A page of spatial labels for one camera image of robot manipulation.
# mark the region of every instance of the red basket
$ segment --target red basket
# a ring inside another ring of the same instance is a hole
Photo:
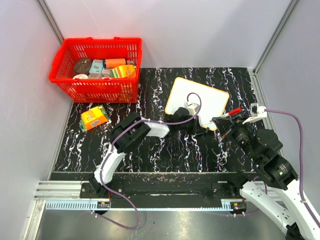
[[[133,60],[135,78],[72,79],[76,61],[90,59]],[[57,52],[49,80],[76,103],[136,103],[142,62],[140,38],[68,38]]]

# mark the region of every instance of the black marble table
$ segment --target black marble table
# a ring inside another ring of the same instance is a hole
[[[248,112],[256,102],[246,68],[142,68],[137,103],[103,103],[111,124],[88,132],[79,127],[81,113],[98,103],[74,103],[63,136],[54,173],[86,173],[96,169],[106,155],[112,128],[131,112],[159,120],[176,77],[186,78],[230,94],[225,111],[241,107]],[[262,121],[252,125],[263,128]],[[231,141],[220,141],[217,134],[194,137],[178,132],[172,137],[147,137],[135,152],[128,154],[117,172],[250,172],[251,162]]]

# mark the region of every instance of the metallic floor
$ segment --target metallic floor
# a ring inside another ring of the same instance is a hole
[[[255,210],[250,206],[247,212]],[[45,210],[37,240],[285,240],[285,235],[261,211],[246,217],[210,212],[140,212],[137,230],[125,230],[87,211]],[[110,211],[106,216],[134,226],[134,211]]]

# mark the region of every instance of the red pen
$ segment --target red pen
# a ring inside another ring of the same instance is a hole
[[[228,117],[228,116],[238,114],[238,113],[240,113],[241,111],[242,111],[241,107],[238,107],[238,108],[236,108],[236,109],[234,109],[234,110],[232,110],[232,111],[230,111],[230,112],[228,112],[228,113],[226,113],[226,114],[223,114],[223,115],[221,116],[221,118],[226,118],[226,117]]]

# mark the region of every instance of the teal box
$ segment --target teal box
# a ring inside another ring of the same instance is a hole
[[[89,73],[91,73],[91,74],[101,74],[103,68],[104,68],[104,65],[102,63],[102,60],[95,59],[92,62],[92,65],[91,65]]]

